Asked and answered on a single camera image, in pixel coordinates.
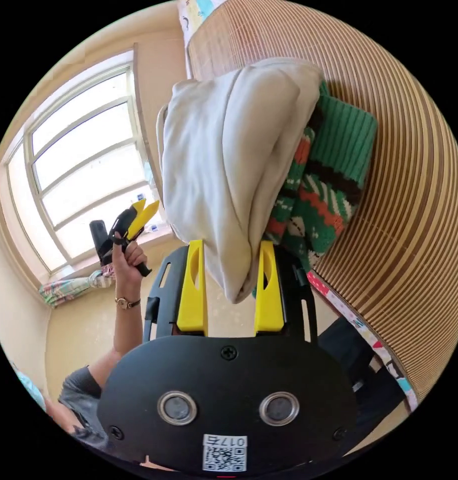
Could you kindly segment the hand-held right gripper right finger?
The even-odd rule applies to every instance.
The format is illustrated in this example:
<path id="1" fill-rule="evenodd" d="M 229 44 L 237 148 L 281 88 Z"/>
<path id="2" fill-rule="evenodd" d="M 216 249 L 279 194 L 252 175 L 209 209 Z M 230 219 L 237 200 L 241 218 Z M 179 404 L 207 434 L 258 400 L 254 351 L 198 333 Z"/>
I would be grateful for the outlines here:
<path id="1" fill-rule="evenodd" d="M 280 333 L 284 323 L 274 245 L 264 240 L 259 252 L 255 333 Z"/>

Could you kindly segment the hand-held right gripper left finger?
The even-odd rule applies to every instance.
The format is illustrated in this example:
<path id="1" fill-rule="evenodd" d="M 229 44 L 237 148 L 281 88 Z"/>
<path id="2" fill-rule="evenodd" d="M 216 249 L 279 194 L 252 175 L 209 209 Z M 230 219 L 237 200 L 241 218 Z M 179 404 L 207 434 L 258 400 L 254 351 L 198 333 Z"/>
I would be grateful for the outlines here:
<path id="1" fill-rule="evenodd" d="M 201 239 L 188 245 L 177 327 L 182 332 L 208 331 L 204 242 Z"/>

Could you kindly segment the person's left hand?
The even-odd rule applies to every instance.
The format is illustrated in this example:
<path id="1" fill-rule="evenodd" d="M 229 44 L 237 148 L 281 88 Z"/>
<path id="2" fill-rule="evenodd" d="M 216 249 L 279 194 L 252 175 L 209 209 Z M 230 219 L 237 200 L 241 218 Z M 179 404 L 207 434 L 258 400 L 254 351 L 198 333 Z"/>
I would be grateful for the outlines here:
<path id="1" fill-rule="evenodd" d="M 116 297 L 125 298 L 129 302 L 140 299 L 143 276 L 137 266 L 146 264 L 147 256 L 136 241 L 131 241 L 125 250 L 121 245 L 114 244 L 112 250 L 112 265 L 115 273 Z"/>

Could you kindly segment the person's right hand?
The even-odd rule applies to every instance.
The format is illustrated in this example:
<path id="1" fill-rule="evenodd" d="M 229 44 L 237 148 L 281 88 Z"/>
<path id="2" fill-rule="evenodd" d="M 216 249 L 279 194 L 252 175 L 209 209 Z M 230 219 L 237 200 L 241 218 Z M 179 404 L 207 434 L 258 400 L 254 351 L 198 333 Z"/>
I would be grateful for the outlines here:
<path id="1" fill-rule="evenodd" d="M 174 472 L 175 471 L 174 469 L 164 467 L 164 466 L 161 466 L 159 464 L 155 464 L 155 463 L 151 462 L 149 457 L 146 457 L 145 461 L 140 463 L 140 466 L 145 467 L 145 468 L 150 468 L 150 469 L 168 471 L 168 472 L 172 472 L 172 471 Z"/>

